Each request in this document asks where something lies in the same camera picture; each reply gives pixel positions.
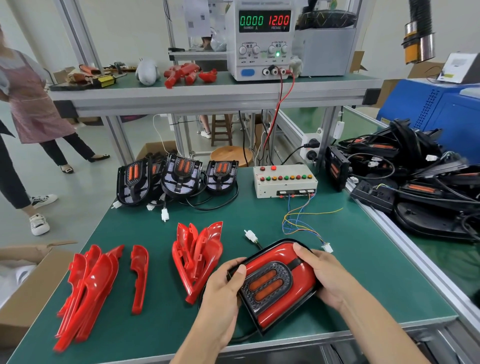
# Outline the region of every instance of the white sneaker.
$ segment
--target white sneaker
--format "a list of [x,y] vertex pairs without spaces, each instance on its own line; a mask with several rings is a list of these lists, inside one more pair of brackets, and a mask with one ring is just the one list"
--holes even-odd
[[207,133],[205,130],[202,130],[202,132],[200,133],[200,135],[204,138],[207,138],[207,139],[212,139],[212,133]]
[[45,234],[50,231],[50,225],[47,223],[45,216],[36,214],[30,218],[30,228],[35,236]]
[[32,206],[34,208],[39,208],[42,206],[50,205],[51,203],[57,201],[59,197],[56,194],[48,194],[46,196],[32,196],[30,201],[32,201]]

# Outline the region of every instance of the screen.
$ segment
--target screen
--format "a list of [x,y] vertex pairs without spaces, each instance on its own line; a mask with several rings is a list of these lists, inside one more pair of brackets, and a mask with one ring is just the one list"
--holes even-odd
[[239,10],[240,33],[289,32],[290,10]]

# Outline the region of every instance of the red wire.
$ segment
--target red wire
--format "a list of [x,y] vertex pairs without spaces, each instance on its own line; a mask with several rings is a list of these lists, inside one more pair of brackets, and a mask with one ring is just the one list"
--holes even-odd
[[270,131],[268,132],[268,135],[267,135],[267,138],[265,139],[265,143],[264,143],[264,146],[263,146],[263,150],[265,150],[265,147],[267,145],[267,141],[268,141],[268,138],[270,137],[270,134],[272,133],[273,131],[273,127],[275,126],[275,121],[276,121],[276,116],[278,115],[278,111],[280,110],[280,104],[282,103],[283,100],[285,100],[287,98],[288,95],[290,95],[290,92],[292,92],[292,89],[293,89],[293,86],[295,85],[295,76],[293,75],[293,73],[291,74],[292,75],[292,86],[290,86],[290,90],[288,91],[288,93],[285,95],[284,98],[282,98],[282,92],[283,92],[283,80],[282,80],[282,74],[280,72],[280,70],[278,70],[278,72],[280,73],[280,84],[281,84],[281,88],[280,88],[280,99],[279,99],[279,102],[278,104],[276,105],[276,110],[275,110],[275,115],[273,117],[273,121],[272,121],[272,125],[270,126]]

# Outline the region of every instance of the black pants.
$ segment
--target black pants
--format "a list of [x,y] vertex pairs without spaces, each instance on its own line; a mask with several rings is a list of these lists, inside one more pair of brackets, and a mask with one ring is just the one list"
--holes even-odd
[[[89,159],[95,155],[95,153],[90,149],[90,147],[85,144],[85,142],[80,139],[77,133],[73,133],[63,137],[68,144],[70,144],[83,158]],[[57,164],[57,166],[64,166],[67,164],[65,156],[61,152],[57,142],[50,140],[48,142],[40,143],[43,149],[47,152],[50,158]]]
[[31,205],[25,187],[20,181],[7,146],[0,134],[0,191],[14,208],[24,208]]

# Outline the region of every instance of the wooden stool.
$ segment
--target wooden stool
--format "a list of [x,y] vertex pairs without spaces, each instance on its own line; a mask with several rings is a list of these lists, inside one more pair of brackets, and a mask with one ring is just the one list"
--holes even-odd
[[[248,160],[248,165],[253,166],[253,153],[245,149],[245,155]],[[220,148],[215,149],[212,154],[210,154],[211,160],[237,160],[239,162],[239,167],[246,167],[245,156],[243,155],[243,148],[241,146],[221,146]]]
[[[215,145],[215,142],[228,142],[231,146],[232,143],[232,122],[231,118],[228,114],[224,114],[224,120],[216,120],[216,115],[212,115],[212,146]],[[217,127],[225,128],[226,131],[218,132],[216,131]],[[218,138],[217,135],[226,135],[227,138]]]

